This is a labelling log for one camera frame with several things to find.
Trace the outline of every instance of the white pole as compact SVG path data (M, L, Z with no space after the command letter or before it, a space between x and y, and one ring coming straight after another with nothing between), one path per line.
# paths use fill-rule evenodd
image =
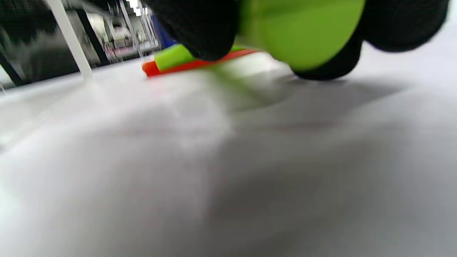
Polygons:
M73 55L74 61L81 72L84 80L92 81L92 68L84 55L83 48L80 45L78 37L71 26L70 19L67 16L62 0L46 0L57 21L60 31L64 35L65 41Z

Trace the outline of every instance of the red stick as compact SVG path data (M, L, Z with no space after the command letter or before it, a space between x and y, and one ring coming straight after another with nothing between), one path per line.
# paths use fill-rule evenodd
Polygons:
M217 64L217 63L220 63L223 61L227 61L230 59L238 58L238 57L248 55L248 54L253 54L253 53L256 53L256 51L250 50L250 49L239 50L239 51L235 51L235 52L231 52L231 53L227 54L224 58L220 59L217 62L207 62L207 61L195 60L195 61L192 61L192 62L189 62L186 64L182 64L182 65L179 65L179 66L176 66L174 68L164 70L164 71L160 71L159 68L157 68L157 64L155 63L155 61L152 61L152 62L147 62L147 63L143 64L143 71L146 73L146 75L148 77L154 77L154 76L165 75L165 74L175 73L175 72L180 72L180 71L194 70L194 69L202 68L202 67L205 67L208 65Z

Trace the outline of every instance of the lime green disc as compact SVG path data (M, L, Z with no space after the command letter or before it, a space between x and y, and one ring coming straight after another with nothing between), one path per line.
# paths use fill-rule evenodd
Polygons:
M243 0L237 43L269 52L293 70L310 70L349 41L364 4L365 0Z

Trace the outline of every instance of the white table surface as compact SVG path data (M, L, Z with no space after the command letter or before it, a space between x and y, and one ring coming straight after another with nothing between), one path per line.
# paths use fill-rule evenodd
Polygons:
M334 82L230 64L257 97L139 65L23 106L42 111L0 155L0 256L457 255L457 29L367 46Z

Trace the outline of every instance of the gloved hand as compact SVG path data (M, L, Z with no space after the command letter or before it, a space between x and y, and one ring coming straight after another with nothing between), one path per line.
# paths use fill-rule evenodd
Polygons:
M230 51L238 31L240 1L144 0L175 40L206 61ZM449 0L366 0L359 25L340 52L319 67L294 72L311 80L344 76L356 66L363 41L386 52L415 49L439 31L448 4Z

